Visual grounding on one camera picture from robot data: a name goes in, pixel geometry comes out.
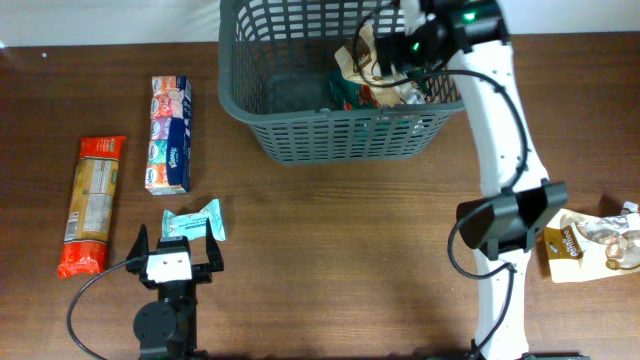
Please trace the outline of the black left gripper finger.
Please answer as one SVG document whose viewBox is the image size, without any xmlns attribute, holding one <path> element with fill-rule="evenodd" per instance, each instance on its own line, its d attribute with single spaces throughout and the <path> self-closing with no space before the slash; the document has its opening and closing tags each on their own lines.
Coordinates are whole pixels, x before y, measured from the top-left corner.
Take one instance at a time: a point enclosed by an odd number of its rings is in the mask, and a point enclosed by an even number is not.
<svg viewBox="0 0 640 360">
<path fill-rule="evenodd" d="M 129 254 L 126 257 L 126 270 L 129 273 L 140 273 L 146 266 L 147 257 L 149 255 L 149 242 L 147 227 L 142 224 L 140 226 L 136 241 L 134 242 Z"/>
<path fill-rule="evenodd" d="M 212 224 L 209 219 L 205 226 L 206 256 L 211 272 L 221 272 L 224 270 L 224 260 L 221 250 L 213 236 Z"/>
</svg>

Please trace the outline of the beige brown snack pouch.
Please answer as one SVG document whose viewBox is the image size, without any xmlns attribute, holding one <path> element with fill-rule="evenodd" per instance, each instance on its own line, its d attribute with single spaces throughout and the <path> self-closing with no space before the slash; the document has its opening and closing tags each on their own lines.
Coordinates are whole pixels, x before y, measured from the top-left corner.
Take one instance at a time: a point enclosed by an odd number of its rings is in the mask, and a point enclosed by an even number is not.
<svg viewBox="0 0 640 360">
<path fill-rule="evenodd" d="M 349 81 L 378 87 L 387 83 L 404 80 L 406 75 L 394 72 L 391 77 L 383 77 L 377 61 L 374 33 L 371 24 L 364 25 L 356 42 L 357 56 L 353 55 L 353 40 L 347 40 L 334 54 L 343 77 Z"/>
<path fill-rule="evenodd" d="M 578 283 L 639 271 L 639 205 L 625 202 L 616 216 L 560 210 L 543 235 L 551 279 Z"/>
</svg>

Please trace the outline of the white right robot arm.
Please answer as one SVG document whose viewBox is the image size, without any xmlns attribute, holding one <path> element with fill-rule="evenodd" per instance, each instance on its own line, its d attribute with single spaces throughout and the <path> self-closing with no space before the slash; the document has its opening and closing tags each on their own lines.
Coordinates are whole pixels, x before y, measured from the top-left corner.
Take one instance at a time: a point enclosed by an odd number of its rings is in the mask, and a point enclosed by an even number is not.
<svg viewBox="0 0 640 360">
<path fill-rule="evenodd" d="M 452 267 L 478 285 L 467 359 L 527 359 L 526 272 L 540 232 L 568 200 L 540 160 L 520 101 L 514 51 L 496 1 L 393 1 L 404 30 L 376 40 L 385 77 L 447 76 L 464 103 L 480 166 L 479 200 L 459 204 Z"/>
</svg>

